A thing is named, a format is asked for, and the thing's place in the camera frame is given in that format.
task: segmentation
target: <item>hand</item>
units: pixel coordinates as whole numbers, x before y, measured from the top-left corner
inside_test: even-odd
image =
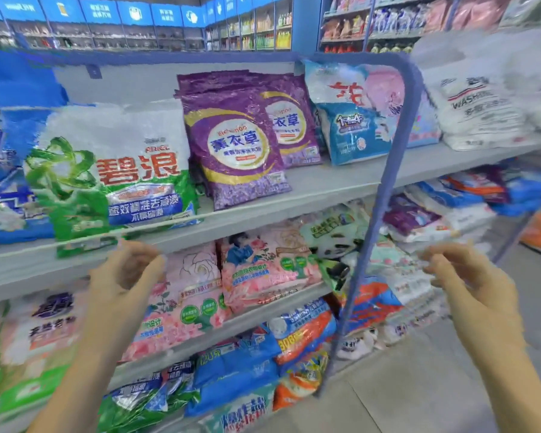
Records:
[[[114,368],[130,345],[154,285],[164,278],[166,258],[150,245],[119,242],[106,262],[90,271],[87,315],[78,352],[101,356]]]
[[[497,368],[523,352],[523,320],[515,283],[472,246],[428,247],[424,270],[447,293],[454,327],[476,366]]]

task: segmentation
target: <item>pink floral detergent bag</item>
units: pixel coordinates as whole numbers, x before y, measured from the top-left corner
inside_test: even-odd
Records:
[[[172,348],[220,327],[230,317],[215,243],[172,253],[168,255],[166,280],[154,287],[142,325],[122,361]]]
[[[235,313],[322,279],[309,247],[290,221],[224,238],[221,251],[224,302]]]

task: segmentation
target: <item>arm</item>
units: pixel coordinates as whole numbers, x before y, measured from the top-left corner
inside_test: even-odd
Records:
[[[166,260],[143,243],[121,242],[90,272],[88,309],[77,354],[28,433],[94,433],[116,363],[132,342]]]
[[[432,246],[423,258],[430,262],[425,271],[436,276],[433,284],[447,294],[501,433],[541,433],[541,380],[525,350],[513,281],[470,246]]]

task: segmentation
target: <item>purple lavender detergent package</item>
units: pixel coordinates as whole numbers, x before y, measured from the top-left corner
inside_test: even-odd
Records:
[[[321,163],[314,117],[303,76],[281,76],[261,81],[265,109],[273,122],[280,155],[287,168]]]
[[[210,183],[215,210],[291,191],[259,88],[181,97],[190,149]]]
[[[383,222],[403,235],[409,235],[413,229],[427,226],[439,220],[441,216],[428,211],[411,201],[404,194],[391,196],[389,208],[382,217]]]
[[[222,72],[194,72],[179,74],[178,94],[194,94],[216,91],[227,86],[243,84],[248,70],[230,70]]]

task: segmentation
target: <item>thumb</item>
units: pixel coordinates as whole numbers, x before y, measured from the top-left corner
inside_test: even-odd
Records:
[[[162,279],[166,270],[166,257],[158,255],[150,262],[138,279],[138,282],[130,289],[129,298],[136,303],[147,305],[152,288]]]
[[[451,310],[460,311],[472,305],[474,298],[471,292],[469,292],[464,281],[457,275],[453,265],[443,254],[433,255],[428,270],[435,275],[441,287],[447,293]]]

